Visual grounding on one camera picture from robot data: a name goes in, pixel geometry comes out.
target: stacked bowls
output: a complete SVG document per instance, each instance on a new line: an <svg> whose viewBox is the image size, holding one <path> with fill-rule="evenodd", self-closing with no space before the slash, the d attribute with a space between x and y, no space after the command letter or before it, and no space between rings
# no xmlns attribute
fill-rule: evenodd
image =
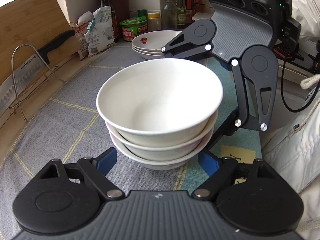
<svg viewBox="0 0 320 240"><path fill-rule="evenodd" d="M96 103L120 152L147 168L169 170L209 142L222 95L207 67L164 58L121 70L101 87Z"/></svg>
<svg viewBox="0 0 320 240"><path fill-rule="evenodd" d="M141 34L132 40L132 49L145 59L164 58L161 52L169 41L176 37L180 31L155 31Z"/></svg>

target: yellow lid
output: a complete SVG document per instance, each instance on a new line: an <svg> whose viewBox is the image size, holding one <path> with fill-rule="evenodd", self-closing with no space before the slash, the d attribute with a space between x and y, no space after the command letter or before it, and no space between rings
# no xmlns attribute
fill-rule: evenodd
<svg viewBox="0 0 320 240"><path fill-rule="evenodd" d="M148 13L148 18L160 18L160 12Z"/></svg>

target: stacked plates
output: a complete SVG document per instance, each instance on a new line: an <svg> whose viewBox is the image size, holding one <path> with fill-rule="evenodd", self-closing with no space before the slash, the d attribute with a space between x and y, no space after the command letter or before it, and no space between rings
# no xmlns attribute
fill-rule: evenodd
<svg viewBox="0 0 320 240"><path fill-rule="evenodd" d="M161 52L169 41L176 37L180 31L156 31L141 34L132 40L132 49L145 59L164 58Z"/></svg>

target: white jacket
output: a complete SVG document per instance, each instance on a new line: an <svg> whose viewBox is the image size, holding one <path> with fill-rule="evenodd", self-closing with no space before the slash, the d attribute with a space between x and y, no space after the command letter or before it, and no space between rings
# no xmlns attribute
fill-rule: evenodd
<svg viewBox="0 0 320 240"><path fill-rule="evenodd" d="M318 82L320 75L313 78ZM313 103L297 113L262 146L263 158L300 194L304 213L298 232L308 240L320 239L320 92Z"/></svg>
<svg viewBox="0 0 320 240"><path fill-rule="evenodd" d="M292 17L301 23L300 41L320 40L320 0L292 0ZM320 75L311 79L316 83ZM319 103L320 92L307 109L271 134L262 146L263 158L303 200L304 213L297 231L308 240L320 239Z"/></svg>
<svg viewBox="0 0 320 240"><path fill-rule="evenodd" d="M320 0L292 0L292 17L300 22L300 41L320 40Z"/></svg>

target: bamboo cutting board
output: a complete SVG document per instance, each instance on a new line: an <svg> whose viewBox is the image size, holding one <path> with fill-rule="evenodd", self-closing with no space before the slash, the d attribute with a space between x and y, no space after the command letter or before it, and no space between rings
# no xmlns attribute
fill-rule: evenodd
<svg viewBox="0 0 320 240"><path fill-rule="evenodd" d="M11 75L11 56L23 43L40 49L53 38L71 30L57 0L15 0L0 7L0 85ZM75 36L48 54L54 67L80 49ZM14 56L14 69L35 52L20 48Z"/></svg>

